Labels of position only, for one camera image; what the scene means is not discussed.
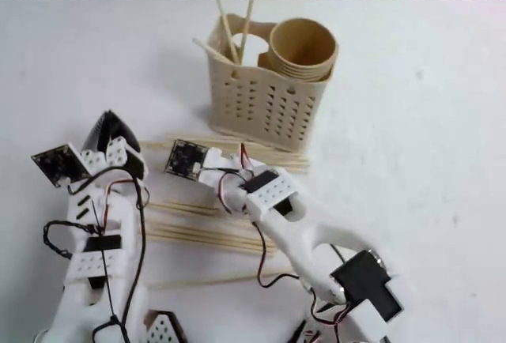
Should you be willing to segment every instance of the bamboo skewer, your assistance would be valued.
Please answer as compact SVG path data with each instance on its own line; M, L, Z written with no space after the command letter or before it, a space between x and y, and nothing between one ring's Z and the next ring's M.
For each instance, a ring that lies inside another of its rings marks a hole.
M247 32L250 28L250 19L251 19L251 11L253 10L253 1L254 0L249 0L247 4L246 20L244 21L244 28L243 28L243 37L240 41L240 48L239 48L239 60L241 63L243 62L243 54L244 54L244 47L246 46Z
M189 233L184 233L184 232L177 232L177 231L173 231L173 230L163 230L162 231L157 228L156 230L149 230L149 234L155 235L155 236L176 237L179 239L190 239L190 240L199 241L202 243L226 245L226 246L231 246L231 247L244 247L244 248L249 248L249 249L252 249L255 251L262 250L261 246L259 244L255 244L255 243L245 243L245 242L240 242L240 241L236 241L233 239L218 239L218 238L213 238L213 237L205 237L205 236L194 235L194 234L189 234ZM267 250L274 251L274 249L272 247L268 247Z
M228 240L231 242L244 243L244 244L254 244L256 246L261 246L262 241L260 238L250 238L247 236L240 236L237 234L229 234L223 232L215 232L211 230L202 230L199 228L188 228L185 226L177 225L177 224L162 224L156 222L149 222L146 226L150 227L150 230L157 230L162 232L176 232L184 235L192 235L192 236L201 236L203 238L210 238L218 240ZM266 247L276 248L272 241L266 241Z
M262 272L262 278L279 276L283 273L292 273L292 268L285 269L277 269L271 271ZM250 281L256 279L256 273L245 273L238 274L232 277L226 278L217 278L210 280L182 280L182 281L166 281L156 284L149 284L149 290L169 290L169 289L177 289L177 288L193 288L198 286L207 286L207 285L222 285L222 284L231 284L234 282L242 282L242 281Z
M180 205L176 203L158 203L158 202L150 202L148 207L154 209L170 209L176 212L189 212L194 214L206 215L208 217L213 217L218 214L218 209L206 209L196 205Z
M162 212L170 212L174 214L180 214L184 216L189 217L201 217L201 218L211 218L211 220L219 221L220 223L225 223L229 226L235 226L238 228L248 228L253 231L253 226L251 226L251 223L248 220L243 219L233 219L233 218L226 218L224 214L216 213L216 214L204 214L200 213L199 211L186 211L186 210L180 210L180 209L173 209L170 205L164 205L164 204L157 204L156 206L153 206L150 202L147 207L151 207L152 209L157 209ZM160 223L158 220L154 220L153 218L146 218L147 221L153 221L155 223Z
M237 249L240 251L249 251L254 253L262 253L261 247L256 247L249 244L241 244L241 243L233 243L233 242L218 242L214 239L203 239L195 236L185 236L182 234L177 234L174 232L149 232L147 234L149 238L155 238L158 240L162 239L170 239L170 240L179 240L183 242L190 242L190 243L203 243L208 245L214 245L218 247L227 247L232 249ZM267 248L266 253L267 254L273 254L275 251Z
M232 53L232 58L234 63L240 65L239 56L237 55L236 45L232 39L232 33L230 32L230 25L228 24L227 15L223 10L223 5L221 4L221 0L216 0L218 4L218 9L220 10L221 20L223 21L223 28L225 29L225 34L227 35L228 45L230 46L230 52Z
M209 44L203 43L199 39L193 38L192 41L197 44L200 48L202 48L204 51L209 53L210 55L213 55L215 58L227 62L229 64L233 64L232 61L230 61L227 57L222 55L220 52L218 52L216 49L212 48Z

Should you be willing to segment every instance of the white table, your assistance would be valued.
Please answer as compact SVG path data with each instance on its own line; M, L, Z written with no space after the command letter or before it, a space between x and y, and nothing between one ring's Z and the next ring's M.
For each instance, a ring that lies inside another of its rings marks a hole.
M244 13L246 0L225 0ZM415 307L393 342L506 336L506 2L257 0L254 19L314 18L341 44L316 120L307 184L395 253ZM50 325L67 262L42 244L62 218L30 155L80 146L106 108L140 139L206 134L204 40L214 0L0 0L0 335ZM146 279L200 276L258 258L150 244ZM284 341L308 297L295 281L156 294L191 341Z

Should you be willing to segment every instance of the beige cup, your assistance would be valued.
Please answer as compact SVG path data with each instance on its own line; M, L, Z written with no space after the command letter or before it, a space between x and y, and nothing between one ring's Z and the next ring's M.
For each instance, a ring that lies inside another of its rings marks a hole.
M270 32L270 64L286 77L318 81L329 74L337 55L335 38L316 21L288 19Z

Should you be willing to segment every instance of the wooden chopstick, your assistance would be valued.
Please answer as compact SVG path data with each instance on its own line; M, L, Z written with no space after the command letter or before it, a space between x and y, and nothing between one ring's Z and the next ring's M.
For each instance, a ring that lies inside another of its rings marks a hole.
M202 48L204 51L206 51L210 55L214 56L215 58L217 58L221 61L227 62L229 64L233 64L233 62L230 61L228 59L228 57L225 57L224 55L222 55L220 52L218 52L216 49L211 47L209 44L203 43L202 41L200 41L199 39L196 39L196 38L193 38L192 41L195 44L197 44L200 48Z
M255 252L255 253L262 253L261 247L255 247L248 244L239 244L239 243L232 243L232 242L218 242L213 239L203 239L199 237L193 237L193 236L185 236L181 234L177 234L174 232L149 232L146 234L149 238L162 238L162 239L173 239L173 240L180 240L183 242L190 242L190 243L203 243L208 245L214 245L219 247L230 247L241 251L249 251L249 252ZM270 248L266 249L267 254L273 254L274 251Z
M227 240L236 243L244 243L244 244L253 244L255 246L262 246L262 240L260 238L252 238L247 236L241 236L237 234L225 233L225 232L215 232L212 230L202 230L200 228L188 228L186 226L177 225L177 224L165 224L165 223L156 223L149 222L146 223L146 226L149 227L150 231L162 231L162 232L176 232L184 235L191 236L199 236L206 239L215 239L218 240ZM276 245L272 242L272 240L266 240L266 247L268 248L276 248Z
M283 273L292 273L292 268L285 269L276 269L271 271L263 271L262 278L265 277L273 277L279 276ZM231 284L233 282L242 282L242 281L250 281L256 278L256 273L245 273L245 274L237 274L232 277L225 278L214 278L209 280L182 280L182 281L166 281L161 283L149 284L148 289L151 291L156 290L169 290L176 288L193 288L198 286L207 286L207 285L222 285L222 284Z
M239 60L241 63L243 62L243 54L244 54L244 47L246 46L247 32L250 28L251 11L253 10L253 1L254 0L249 0L249 2L247 3L247 12L246 12L246 20L244 21L243 37L240 41L240 48L239 48Z
M216 0L218 4L218 9L220 10L221 20L223 21L223 28L225 29L225 35L227 36L228 45L230 46L230 51L232 52L232 58L234 63L240 65L239 56L237 55L236 45L232 39L232 33L230 32L230 25L228 24L227 15L223 10L223 5L221 4L221 0Z

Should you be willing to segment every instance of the perforated container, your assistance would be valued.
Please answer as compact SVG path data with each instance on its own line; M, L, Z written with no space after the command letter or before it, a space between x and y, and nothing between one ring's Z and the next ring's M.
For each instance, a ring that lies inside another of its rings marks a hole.
M232 34L242 32L242 17L229 14L228 22ZM275 25L252 21L249 33L269 43ZM232 57L221 20L216 23L208 44ZM235 65L212 54L207 57L213 130L292 152L304 149L332 70L322 81L304 82L272 71L267 53L259 56L258 67Z

